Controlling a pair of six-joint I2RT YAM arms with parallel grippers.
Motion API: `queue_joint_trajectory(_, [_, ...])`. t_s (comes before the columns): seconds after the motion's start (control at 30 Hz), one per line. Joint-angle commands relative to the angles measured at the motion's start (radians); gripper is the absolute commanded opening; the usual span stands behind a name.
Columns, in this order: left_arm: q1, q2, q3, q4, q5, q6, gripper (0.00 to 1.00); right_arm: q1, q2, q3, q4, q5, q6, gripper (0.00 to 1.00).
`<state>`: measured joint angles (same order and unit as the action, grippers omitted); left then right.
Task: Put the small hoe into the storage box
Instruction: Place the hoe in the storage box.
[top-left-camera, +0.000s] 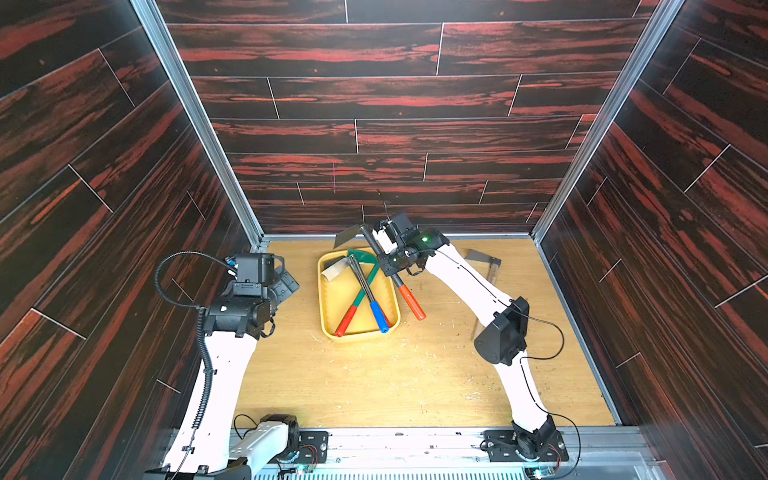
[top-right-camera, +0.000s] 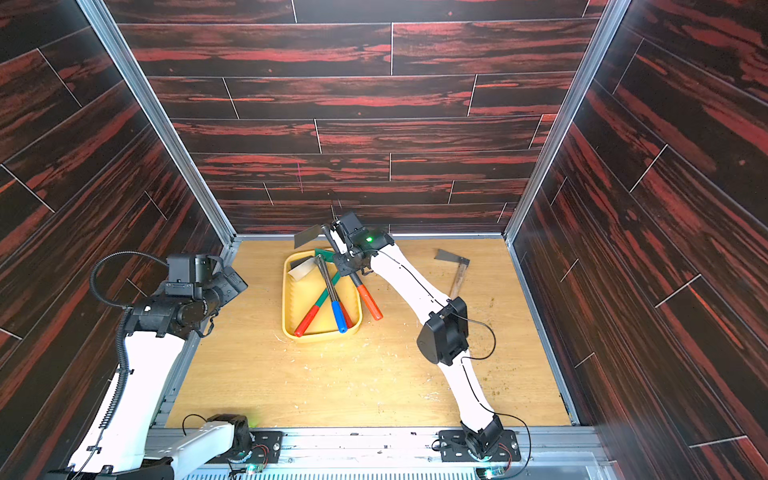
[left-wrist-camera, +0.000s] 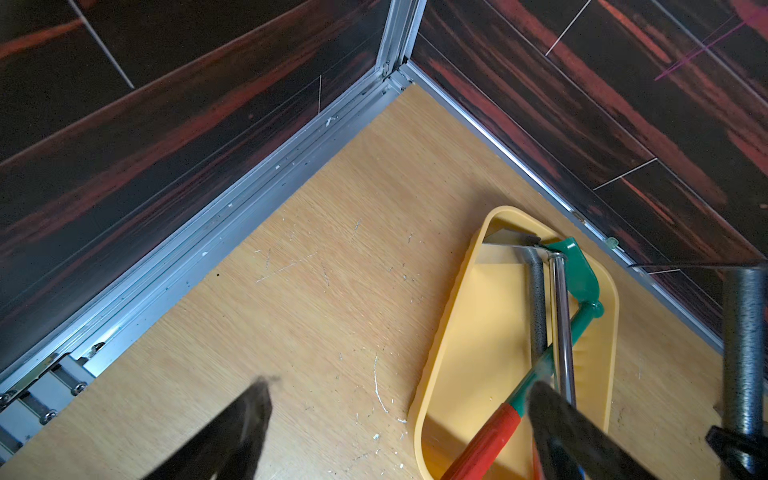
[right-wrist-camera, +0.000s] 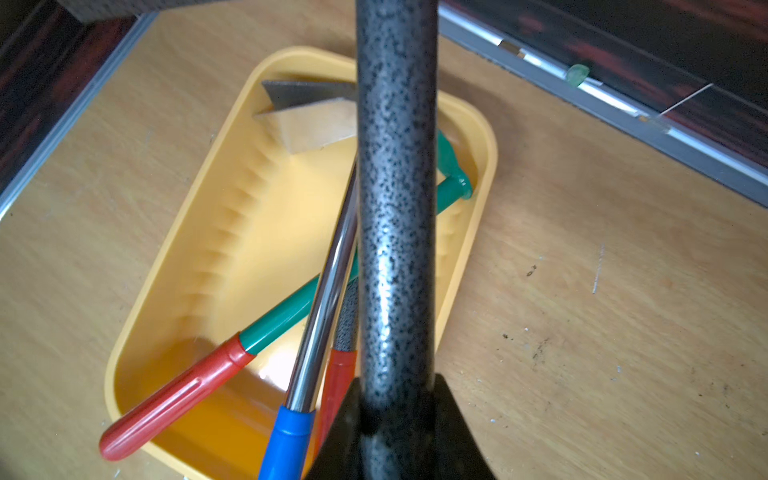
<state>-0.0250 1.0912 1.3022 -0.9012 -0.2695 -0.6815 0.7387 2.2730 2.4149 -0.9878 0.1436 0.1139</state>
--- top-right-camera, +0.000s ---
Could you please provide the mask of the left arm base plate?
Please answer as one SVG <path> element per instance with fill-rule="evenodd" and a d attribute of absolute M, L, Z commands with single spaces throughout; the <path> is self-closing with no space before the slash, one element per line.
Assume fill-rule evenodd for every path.
<path fill-rule="evenodd" d="M 225 454 L 214 457 L 207 465 L 268 465 L 279 461 L 283 449 L 284 431 L 251 430 L 250 449 L 245 453 Z"/>

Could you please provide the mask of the yellow plastic storage tray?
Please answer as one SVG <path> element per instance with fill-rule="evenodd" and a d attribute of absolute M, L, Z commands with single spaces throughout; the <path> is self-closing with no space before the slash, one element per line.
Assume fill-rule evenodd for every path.
<path fill-rule="evenodd" d="M 326 283 L 316 267 L 299 280 L 290 274 L 293 268 L 314 256 L 314 250 L 300 251 L 288 256 L 283 266 L 282 331 L 290 340 L 299 343 L 330 341 L 353 335 L 359 330 L 364 317 L 356 286 L 349 276 L 337 274 L 332 260 L 326 266 L 340 304 L 345 306 L 354 322 L 351 329 L 339 329 Z"/>

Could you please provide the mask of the dark hoe red grip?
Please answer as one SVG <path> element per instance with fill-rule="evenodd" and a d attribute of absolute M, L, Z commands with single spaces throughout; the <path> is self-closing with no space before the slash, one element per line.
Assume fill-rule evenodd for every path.
<path fill-rule="evenodd" d="M 341 247 L 338 245 L 335 237 L 332 235 L 330 226 L 326 224 L 313 225 L 299 233 L 296 233 L 293 236 L 294 248 L 298 249 L 300 246 L 315 240 L 320 234 L 323 234 L 326 237 L 335 253 L 342 253 Z M 370 294 L 369 290 L 363 284 L 360 276 L 357 273 L 351 273 L 350 276 L 352 282 L 357 288 L 358 293 L 360 294 L 362 301 L 365 303 L 373 318 L 375 320 L 381 320 L 383 318 L 383 314 L 373 299 L 372 295 Z"/>

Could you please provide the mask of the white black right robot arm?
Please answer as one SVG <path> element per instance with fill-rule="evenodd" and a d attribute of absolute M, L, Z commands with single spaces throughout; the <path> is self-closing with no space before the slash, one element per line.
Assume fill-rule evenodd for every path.
<path fill-rule="evenodd" d="M 417 346 L 443 373 L 459 409 L 465 442 L 484 460 L 495 453 L 504 432 L 499 415 L 486 399 L 469 349 L 467 305 L 432 285 L 406 258 L 394 239 L 365 228 L 353 213 L 321 228 L 344 276 L 369 269 L 383 278 L 408 304 L 421 324 Z"/>

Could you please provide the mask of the wooden handle hoe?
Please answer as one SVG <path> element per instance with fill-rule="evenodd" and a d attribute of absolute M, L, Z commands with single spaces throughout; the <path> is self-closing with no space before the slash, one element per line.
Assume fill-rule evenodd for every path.
<path fill-rule="evenodd" d="M 451 299 L 459 296 L 459 292 L 466 278 L 467 270 L 470 265 L 470 260 L 466 257 L 456 255 L 454 253 L 438 249 L 434 257 L 435 260 L 455 263 L 457 265 L 456 274 L 454 276 L 449 297 Z"/>

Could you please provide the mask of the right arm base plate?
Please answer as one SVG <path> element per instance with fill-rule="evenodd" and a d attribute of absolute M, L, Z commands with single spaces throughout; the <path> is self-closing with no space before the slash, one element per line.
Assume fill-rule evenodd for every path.
<path fill-rule="evenodd" d="M 440 453 L 442 462 L 520 462 L 522 455 L 516 433 L 505 430 L 494 446 L 484 457 L 474 456 L 466 442 L 465 432 L 461 429 L 440 430 L 433 447 Z"/>

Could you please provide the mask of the black hoe red grip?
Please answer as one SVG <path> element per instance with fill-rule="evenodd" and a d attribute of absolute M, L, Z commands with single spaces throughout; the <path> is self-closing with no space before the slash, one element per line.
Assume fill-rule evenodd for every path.
<path fill-rule="evenodd" d="M 354 322 L 352 321 L 349 313 L 347 312 L 347 310 L 346 310 L 346 308 L 345 308 L 345 306 L 343 304 L 341 304 L 341 310 L 342 310 L 342 314 L 343 314 L 343 318 L 344 318 L 344 321 L 345 321 L 346 328 L 347 329 L 351 329 L 354 326 Z"/>

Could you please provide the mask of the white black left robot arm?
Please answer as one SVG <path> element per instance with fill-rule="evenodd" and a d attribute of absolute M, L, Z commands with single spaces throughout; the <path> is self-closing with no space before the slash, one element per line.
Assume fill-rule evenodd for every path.
<path fill-rule="evenodd" d="M 118 366 L 97 418 L 67 465 L 48 479 L 182 479 L 214 458 L 242 463 L 254 439 L 243 415 L 218 414 L 153 457 L 145 451 L 174 366 L 189 338 L 211 334 L 221 308 L 246 290 L 217 255 L 172 254 L 156 292 L 123 311 L 115 348 Z"/>

